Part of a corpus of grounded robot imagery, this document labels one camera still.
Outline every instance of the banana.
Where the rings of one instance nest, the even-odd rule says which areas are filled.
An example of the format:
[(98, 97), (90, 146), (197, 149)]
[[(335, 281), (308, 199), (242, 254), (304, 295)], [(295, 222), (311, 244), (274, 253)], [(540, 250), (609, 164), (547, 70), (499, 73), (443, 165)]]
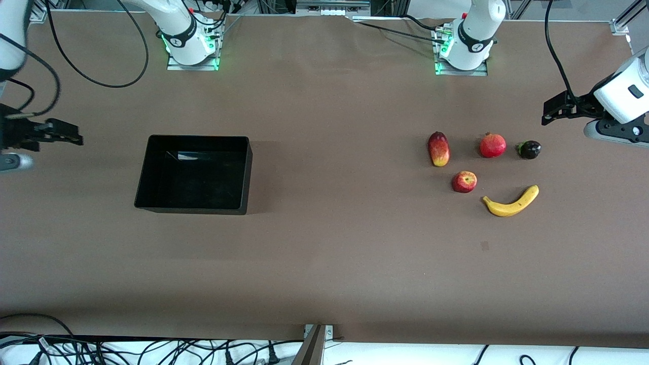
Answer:
[(489, 211), (499, 217), (511, 217), (525, 209), (539, 195), (539, 187), (532, 185), (512, 204), (500, 204), (492, 201), (488, 197), (482, 197), (482, 200), (489, 208)]

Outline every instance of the brown table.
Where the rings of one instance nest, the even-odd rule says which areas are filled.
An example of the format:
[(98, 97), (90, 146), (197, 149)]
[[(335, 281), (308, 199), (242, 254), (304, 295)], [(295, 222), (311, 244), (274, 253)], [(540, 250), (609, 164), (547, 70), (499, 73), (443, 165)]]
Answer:
[[(80, 334), (298, 338), (321, 322), (352, 341), (649, 346), (649, 151), (587, 139), (586, 120), (541, 126), (543, 101), (564, 90), (542, 23), (503, 23), (488, 77), (443, 77), (430, 44), (340, 17), (244, 18), (218, 72), (166, 71), (154, 23), (137, 19), (151, 64), (122, 90), (74, 74), (49, 28), (30, 30), (63, 82), (50, 116), (86, 145), (44, 145), (32, 171), (1, 177), (2, 312), (54, 314)], [(91, 76), (137, 75), (124, 14), (55, 20)], [(580, 94), (630, 55), (606, 23), (552, 34)], [(18, 78), (37, 88), (34, 109), (49, 101), (41, 66)], [(23, 97), (8, 86), (3, 102)], [(434, 131), (450, 140), (444, 168), (426, 154)], [(482, 159), (487, 131), (543, 153)], [(249, 214), (134, 208), (151, 134), (249, 136)], [(460, 170), (477, 174), (473, 193), (449, 188)], [(481, 202), (531, 184), (541, 193), (515, 217)]]

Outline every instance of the black bin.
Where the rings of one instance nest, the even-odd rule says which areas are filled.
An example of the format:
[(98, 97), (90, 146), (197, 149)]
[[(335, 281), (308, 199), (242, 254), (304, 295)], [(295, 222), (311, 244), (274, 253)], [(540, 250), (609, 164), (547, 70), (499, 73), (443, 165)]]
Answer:
[(149, 137), (135, 207), (157, 213), (246, 213), (248, 137)]

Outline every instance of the yellow banana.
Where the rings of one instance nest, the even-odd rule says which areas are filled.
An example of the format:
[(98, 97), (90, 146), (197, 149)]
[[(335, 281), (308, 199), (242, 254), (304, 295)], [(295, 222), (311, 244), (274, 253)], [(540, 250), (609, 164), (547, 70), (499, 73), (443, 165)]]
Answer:
[(539, 195), (539, 187), (532, 185), (512, 204), (500, 204), (492, 201), (488, 197), (482, 197), (482, 200), (489, 208), (489, 211), (499, 217), (511, 217), (514, 214), (525, 209)]

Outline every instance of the red fruit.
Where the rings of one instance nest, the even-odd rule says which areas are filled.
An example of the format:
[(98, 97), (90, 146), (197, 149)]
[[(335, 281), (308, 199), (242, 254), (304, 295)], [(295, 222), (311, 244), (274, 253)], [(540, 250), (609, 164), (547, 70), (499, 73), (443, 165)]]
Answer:
[(454, 191), (458, 193), (468, 193), (476, 187), (476, 184), (478, 184), (478, 178), (473, 172), (460, 171), (455, 175), (455, 177), (453, 177), (450, 184)]
[(487, 133), (482, 138), (482, 141), (480, 141), (480, 154), (483, 157), (498, 157), (505, 153), (506, 149), (507, 143), (505, 143), (505, 138), (499, 134)]
[(448, 140), (444, 133), (435, 132), (428, 139), (428, 153), (433, 165), (441, 167), (448, 164), (450, 158), (450, 149)]

